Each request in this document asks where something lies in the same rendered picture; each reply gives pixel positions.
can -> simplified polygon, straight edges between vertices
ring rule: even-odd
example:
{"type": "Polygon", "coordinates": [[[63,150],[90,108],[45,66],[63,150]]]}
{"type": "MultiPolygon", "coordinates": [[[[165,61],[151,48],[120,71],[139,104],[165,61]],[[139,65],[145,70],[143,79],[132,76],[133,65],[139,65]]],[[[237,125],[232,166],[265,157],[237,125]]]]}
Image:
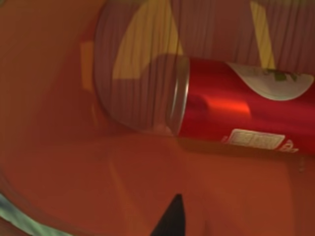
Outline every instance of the can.
{"type": "Polygon", "coordinates": [[[176,136],[315,153],[311,75],[184,57],[171,92],[166,121],[176,136]]]}

green leaf graphic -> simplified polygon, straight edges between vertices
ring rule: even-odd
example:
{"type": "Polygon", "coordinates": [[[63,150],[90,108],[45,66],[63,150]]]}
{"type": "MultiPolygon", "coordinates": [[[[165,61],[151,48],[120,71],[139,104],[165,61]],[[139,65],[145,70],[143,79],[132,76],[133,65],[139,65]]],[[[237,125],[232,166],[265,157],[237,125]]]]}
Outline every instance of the green leaf graphic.
{"type": "Polygon", "coordinates": [[[296,74],[290,74],[290,76],[291,76],[291,78],[292,78],[292,80],[293,80],[294,82],[297,81],[297,76],[296,76],[296,74]]]}
{"type": "Polygon", "coordinates": [[[279,71],[274,71],[276,81],[286,81],[286,76],[284,73],[279,71]]]}

dark pointed object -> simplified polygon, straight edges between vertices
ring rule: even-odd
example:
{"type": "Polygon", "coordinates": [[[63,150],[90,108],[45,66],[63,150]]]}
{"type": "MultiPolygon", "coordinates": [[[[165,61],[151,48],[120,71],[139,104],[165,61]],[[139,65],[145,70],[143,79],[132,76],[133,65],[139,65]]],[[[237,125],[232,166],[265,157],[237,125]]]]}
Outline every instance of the dark pointed object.
{"type": "Polygon", "coordinates": [[[181,194],[177,194],[150,236],[185,236],[185,211],[181,194]]]}

orange surface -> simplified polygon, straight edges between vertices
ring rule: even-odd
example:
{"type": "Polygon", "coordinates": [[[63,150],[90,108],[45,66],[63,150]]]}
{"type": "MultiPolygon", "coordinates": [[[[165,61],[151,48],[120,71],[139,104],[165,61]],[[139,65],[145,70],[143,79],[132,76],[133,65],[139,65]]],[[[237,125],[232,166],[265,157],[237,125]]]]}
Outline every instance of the orange surface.
{"type": "Polygon", "coordinates": [[[1,190],[16,206],[77,235],[146,236],[182,193],[187,236],[314,235],[313,159],[299,173],[298,156],[115,124],[80,66],[102,1],[29,4],[0,9],[1,190]]]}

white label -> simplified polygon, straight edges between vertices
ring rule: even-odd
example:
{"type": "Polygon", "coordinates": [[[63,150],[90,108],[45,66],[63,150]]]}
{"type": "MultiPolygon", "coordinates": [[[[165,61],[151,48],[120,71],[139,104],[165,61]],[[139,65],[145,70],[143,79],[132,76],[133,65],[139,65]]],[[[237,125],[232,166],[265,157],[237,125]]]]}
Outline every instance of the white label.
{"type": "Polygon", "coordinates": [[[284,73],[232,63],[228,65],[253,91],[262,97],[276,101],[297,98],[314,82],[314,77],[306,74],[284,73]]]}
{"type": "Polygon", "coordinates": [[[274,150],[285,139],[285,135],[233,129],[228,144],[274,150]]]}

